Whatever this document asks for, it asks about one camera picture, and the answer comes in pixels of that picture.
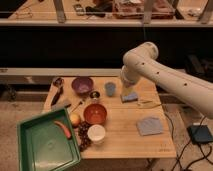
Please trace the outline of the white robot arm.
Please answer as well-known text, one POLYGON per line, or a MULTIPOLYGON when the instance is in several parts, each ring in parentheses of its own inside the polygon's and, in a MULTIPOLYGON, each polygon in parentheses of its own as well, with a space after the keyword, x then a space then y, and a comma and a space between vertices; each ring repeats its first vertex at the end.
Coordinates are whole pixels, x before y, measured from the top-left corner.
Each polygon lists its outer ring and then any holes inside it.
POLYGON ((158 55, 158 48, 152 42, 126 52, 120 74, 123 85, 134 86, 143 76, 213 119, 213 83, 160 64, 156 61, 158 55))

